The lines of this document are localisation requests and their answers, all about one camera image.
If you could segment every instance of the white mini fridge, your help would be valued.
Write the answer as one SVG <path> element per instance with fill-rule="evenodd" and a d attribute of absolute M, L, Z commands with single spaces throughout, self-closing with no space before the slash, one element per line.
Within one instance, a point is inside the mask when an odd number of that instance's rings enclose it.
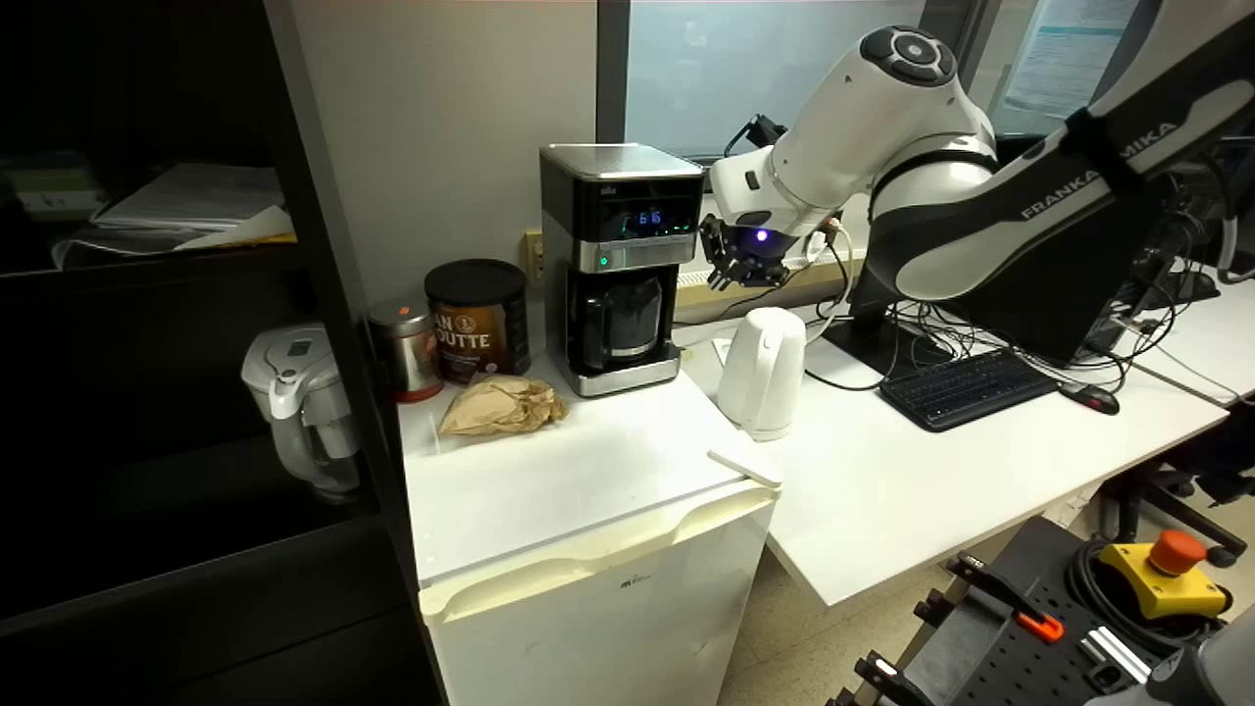
<path fill-rule="evenodd" d="M 444 406 L 399 423 L 445 698 L 714 706 L 775 507 L 751 442 L 686 377 L 465 448 L 435 442 Z"/>

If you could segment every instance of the white wall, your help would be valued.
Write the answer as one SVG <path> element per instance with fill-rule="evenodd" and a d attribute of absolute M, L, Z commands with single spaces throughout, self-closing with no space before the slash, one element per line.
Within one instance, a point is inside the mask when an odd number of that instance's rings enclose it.
<path fill-rule="evenodd" d="M 594 0 L 270 0 L 270 22 L 368 298 L 445 258 L 513 261 L 535 150 L 594 124 Z"/>

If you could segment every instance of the white desk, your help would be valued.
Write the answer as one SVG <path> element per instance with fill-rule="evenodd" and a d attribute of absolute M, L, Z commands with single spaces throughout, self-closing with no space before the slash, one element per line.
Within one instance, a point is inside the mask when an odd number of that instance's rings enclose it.
<path fill-rule="evenodd" d="M 1231 404 L 1255 391 L 1255 281 L 1220 286 L 1190 302 L 1173 334 L 1137 355 L 1137 370 L 1176 381 L 1202 400 Z"/>
<path fill-rule="evenodd" d="M 708 342 L 686 349 L 686 370 L 714 391 Z M 873 381 L 826 342 L 811 342 L 807 370 L 848 383 Z M 1129 472 L 1222 414 L 1222 406 L 1129 370 L 1122 414 L 1040 397 L 930 434 L 873 391 L 802 381 L 792 430 L 760 442 L 785 472 L 772 551 L 832 609 Z"/>

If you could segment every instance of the keyboard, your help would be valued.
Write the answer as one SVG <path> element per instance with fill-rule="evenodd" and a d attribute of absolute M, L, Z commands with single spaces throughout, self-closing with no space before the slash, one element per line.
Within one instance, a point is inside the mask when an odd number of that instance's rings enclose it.
<path fill-rule="evenodd" d="M 1054 381 L 1024 364 L 1011 349 L 895 371 L 878 383 L 878 397 L 925 430 L 960 427 L 1041 391 L 1054 391 Z"/>

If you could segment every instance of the black cabinet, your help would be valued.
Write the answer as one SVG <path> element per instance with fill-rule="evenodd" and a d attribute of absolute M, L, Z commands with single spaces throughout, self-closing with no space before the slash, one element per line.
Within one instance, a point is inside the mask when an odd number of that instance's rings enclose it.
<path fill-rule="evenodd" d="M 392 400 L 261 0 L 5 6 L 0 70 L 5 702 L 429 698 Z M 270 164 L 297 241 L 54 268 L 82 222 L 12 184 L 90 176 L 117 201 L 180 162 Z M 352 503 L 279 468 L 240 381 L 252 337 L 294 323 L 335 349 Z"/>

